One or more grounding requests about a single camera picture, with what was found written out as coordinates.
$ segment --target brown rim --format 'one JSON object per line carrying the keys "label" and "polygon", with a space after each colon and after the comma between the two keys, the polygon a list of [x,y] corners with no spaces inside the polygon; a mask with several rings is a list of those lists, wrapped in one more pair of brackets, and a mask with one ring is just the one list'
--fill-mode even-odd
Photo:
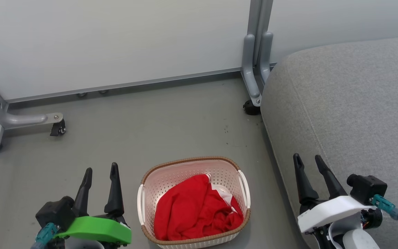
{"label": "brown rim", "polygon": [[[172,161],[172,162],[168,162],[168,163],[164,163],[164,164],[159,164],[159,165],[151,168],[149,171],[147,171],[147,173],[142,178],[141,184],[145,184],[145,181],[147,180],[147,177],[150,175],[150,173],[152,173],[156,169],[159,169],[159,168],[162,168],[162,167],[171,166],[171,165],[174,165],[174,164],[181,164],[181,163],[185,163],[185,162],[206,161],[206,160],[222,160],[222,161],[226,161],[226,162],[230,163],[236,170],[240,170],[239,166],[234,161],[232,161],[231,159],[228,159],[226,157],[222,157],[222,156],[192,157],[192,158],[181,159],[181,160]],[[188,240],[180,240],[180,241],[162,241],[162,240],[158,240],[155,237],[151,236],[151,234],[147,231],[147,228],[145,227],[145,225],[141,225],[141,228],[142,228],[142,231],[144,232],[145,236],[150,241],[152,241],[153,243],[156,243],[158,245],[170,246],[170,245],[192,244],[192,243],[215,240],[215,239],[223,238],[223,237],[226,237],[226,236],[229,236],[229,235],[233,235],[235,233],[239,233],[247,225],[248,220],[250,219],[250,214],[251,214],[251,209],[247,208],[247,212],[245,214],[244,222],[242,222],[242,224],[239,227],[237,227],[236,229],[234,229],[234,230],[231,230],[231,231],[228,231],[228,232],[225,232],[225,233],[212,235],[212,236],[203,237],[203,238],[197,238],[197,239],[188,239]]]}

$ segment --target gray metal stand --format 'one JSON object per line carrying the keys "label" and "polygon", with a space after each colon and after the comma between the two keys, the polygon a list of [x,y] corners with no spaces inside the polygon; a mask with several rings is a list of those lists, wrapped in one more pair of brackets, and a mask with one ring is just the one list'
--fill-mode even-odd
{"label": "gray metal stand", "polygon": [[253,73],[254,35],[246,35],[242,54],[242,77],[247,87],[253,106],[259,107],[262,101],[259,87]]}
{"label": "gray metal stand", "polygon": [[65,133],[64,115],[62,113],[49,113],[38,115],[12,115],[7,113],[8,105],[0,95],[0,124],[4,129],[15,129],[27,126],[45,125],[48,123],[56,124],[59,132],[52,132],[51,136]]}
{"label": "gray metal stand", "polygon": [[273,33],[265,32],[262,34],[262,40],[260,42],[260,50],[259,50],[259,71],[260,78],[262,80],[262,84],[265,85],[267,82],[268,76],[270,75],[270,54],[271,54],[271,45],[273,43]]}

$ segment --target gray ottoman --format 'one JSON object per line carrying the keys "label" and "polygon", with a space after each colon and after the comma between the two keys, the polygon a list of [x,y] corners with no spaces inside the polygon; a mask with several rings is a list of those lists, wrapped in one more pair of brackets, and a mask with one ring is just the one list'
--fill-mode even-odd
{"label": "gray ottoman", "polygon": [[[268,78],[261,112],[296,217],[294,153],[321,199],[329,195],[316,154],[348,193],[350,174],[374,175],[388,184],[385,197],[398,207],[398,38],[289,55]],[[382,249],[398,249],[398,221],[386,214],[368,232]],[[318,248],[314,237],[303,237]]]}

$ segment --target basket handle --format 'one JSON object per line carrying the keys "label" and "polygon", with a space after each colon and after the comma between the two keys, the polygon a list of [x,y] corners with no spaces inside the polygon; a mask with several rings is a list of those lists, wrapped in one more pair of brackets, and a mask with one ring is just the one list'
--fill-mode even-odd
{"label": "basket handle", "polygon": [[141,225],[145,222],[145,207],[142,205],[144,203],[144,185],[141,184],[138,189],[138,217]]}
{"label": "basket handle", "polygon": [[251,197],[250,197],[250,188],[248,187],[247,179],[241,170],[239,172],[239,183],[240,187],[242,188],[243,192],[242,195],[244,196],[244,202],[247,208],[250,208],[251,205]]}

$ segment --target caster wheel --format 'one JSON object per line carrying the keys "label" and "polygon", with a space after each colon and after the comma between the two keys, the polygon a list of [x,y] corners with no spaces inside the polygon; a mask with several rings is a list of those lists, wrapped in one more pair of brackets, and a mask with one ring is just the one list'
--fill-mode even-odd
{"label": "caster wheel", "polygon": [[258,115],[260,113],[260,107],[254,106],[251,100],[248,100],[243,105],[244,111],[248,115]]}
{"label": "caster wheel", "polygon": [[66,131],[66,129],[65,129],[65,121],[62,120],[59,123],[54,123],[53,124],[52,130],[50,132],[50,136],[57,137],[59,135],[65,134],[65,131]]}

